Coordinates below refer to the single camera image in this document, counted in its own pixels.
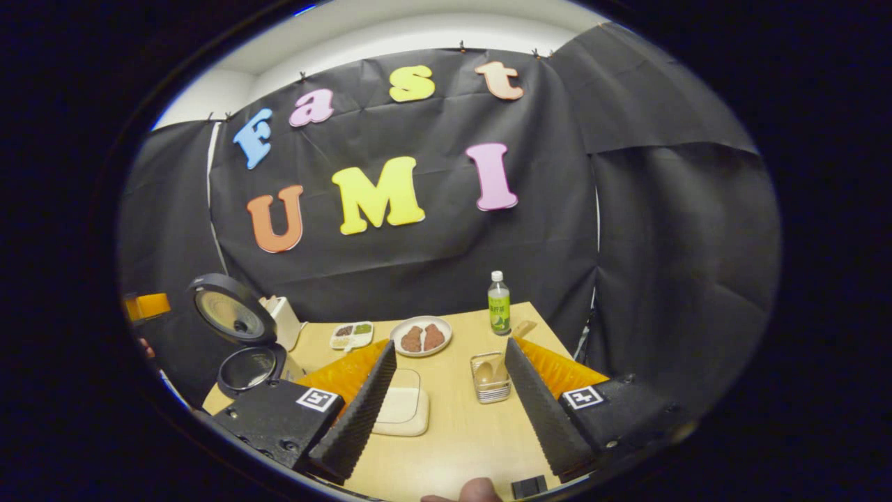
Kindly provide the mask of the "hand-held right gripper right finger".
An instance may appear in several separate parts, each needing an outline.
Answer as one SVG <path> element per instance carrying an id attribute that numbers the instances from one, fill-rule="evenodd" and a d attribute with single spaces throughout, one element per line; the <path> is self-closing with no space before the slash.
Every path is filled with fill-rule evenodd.
<path id="1" fill-rule="evenodd" d="M 505 363 L 552 473 L 561 482 L 682 441 L 687 410 L 634 375 L 609 379 L 513 337 Z"/>

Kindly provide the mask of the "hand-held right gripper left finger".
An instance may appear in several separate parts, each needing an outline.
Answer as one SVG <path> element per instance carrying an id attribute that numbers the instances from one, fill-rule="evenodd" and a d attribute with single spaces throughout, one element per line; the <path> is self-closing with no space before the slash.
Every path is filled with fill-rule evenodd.
<path id="1" fill-rule="evenodd" d="M 268 379 L 213 420 L 289 470 L 343 483 L 369 441 L 396 369 L 393 341 L 380 340 L 299 383 Z"/>

